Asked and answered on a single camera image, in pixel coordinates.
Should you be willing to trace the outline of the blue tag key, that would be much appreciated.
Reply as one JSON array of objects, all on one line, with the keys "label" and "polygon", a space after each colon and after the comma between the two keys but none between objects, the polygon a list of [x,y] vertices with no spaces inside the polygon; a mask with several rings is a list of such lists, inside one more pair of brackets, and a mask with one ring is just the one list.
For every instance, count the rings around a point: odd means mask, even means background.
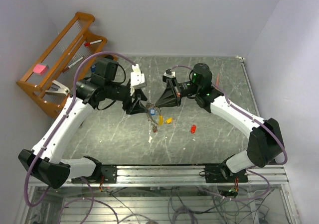
[{"label": "blue tag key", "polygon": [[156,109],[154,108],[149,109],[149,113],[150,115],[156,115]]}]

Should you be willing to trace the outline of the large keyring yellow handle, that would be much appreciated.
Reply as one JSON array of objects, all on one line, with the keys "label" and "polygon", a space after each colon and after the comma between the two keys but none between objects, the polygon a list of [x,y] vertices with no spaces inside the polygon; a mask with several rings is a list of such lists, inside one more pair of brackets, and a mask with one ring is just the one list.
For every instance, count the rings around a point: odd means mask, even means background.
[{"label": "large keyring yellow handle", "polygon": [[[156,107],[155,104],[153,104],[153,103],[146,103],[145,107],[147,110],[148,121],[151,123],[152,128],[163,125],[164,120],[163,120],[163,116],[160,112],[160,108]],[[157,114],[159,116],[158,121],[154,120],[153,115],[151,114],[151,110],[155,111],[155,114]]]}]

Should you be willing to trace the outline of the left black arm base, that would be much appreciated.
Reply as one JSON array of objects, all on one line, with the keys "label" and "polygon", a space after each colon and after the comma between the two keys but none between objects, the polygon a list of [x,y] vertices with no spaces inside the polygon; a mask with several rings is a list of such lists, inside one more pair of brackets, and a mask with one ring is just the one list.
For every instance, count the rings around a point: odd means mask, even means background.
[{"label": "left black arm base", "polygon": [[115,184],[117,181],[117,166],[115,165],[98,165],[93,174],[83,178],[89,184]]}]

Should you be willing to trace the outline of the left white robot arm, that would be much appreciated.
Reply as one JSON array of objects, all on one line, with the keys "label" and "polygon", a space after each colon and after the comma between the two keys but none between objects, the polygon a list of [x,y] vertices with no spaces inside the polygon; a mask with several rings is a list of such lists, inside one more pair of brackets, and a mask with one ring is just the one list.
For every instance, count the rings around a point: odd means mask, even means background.
[{"label": "left white robot arm", "polygon": [[77,81],[76,93],[67,98],[62,112],[45,136],[31,150],[20,152],[18,159],[29,175],[54,189],[68,179],[84,177],[91,183],[102,179],[104,167],[97,159],[84,156],[66,160],[62,156],[76,130],[101,101],[120,101],[127,114],[146,112],[141,104],[147,100],[142,91],[146,82],[139,65],[132,66],[126,85],[114,81],[119,66],[107,56],[98,60],[90,77]]}]

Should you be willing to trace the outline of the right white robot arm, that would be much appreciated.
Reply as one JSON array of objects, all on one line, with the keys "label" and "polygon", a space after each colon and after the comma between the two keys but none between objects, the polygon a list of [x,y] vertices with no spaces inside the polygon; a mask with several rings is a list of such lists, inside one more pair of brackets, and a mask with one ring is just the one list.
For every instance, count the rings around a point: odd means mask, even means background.
[{"label": "right white robot arm", "polygon": [[166,88],[156,101],[156,108],[177,107],[184,97],[194,99],[208,113],[228,121],[248,137],[245,151],[234,154],[218,165],[217,174],[225,182],[231,182],[237,173],[250,167],[264,167],[283,154],[288,160],[279,123],[255,116],[229,100],[224,91],[212,83],[212,72],[207,64],[197,63],[191,68],[189,81],[179,83],[172,70],[162,77]]}]

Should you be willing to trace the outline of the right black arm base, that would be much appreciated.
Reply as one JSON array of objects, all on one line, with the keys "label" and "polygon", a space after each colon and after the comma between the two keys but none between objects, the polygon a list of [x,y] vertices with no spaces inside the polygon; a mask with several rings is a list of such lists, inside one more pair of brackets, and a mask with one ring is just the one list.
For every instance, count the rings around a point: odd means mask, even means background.
[{"label": "right black arm base", "polygon": [[222,164],[206,165],[203,171],[199,172],[200,177],[204,177],[206,183],[247,183],[246,170],[233,173]]}]

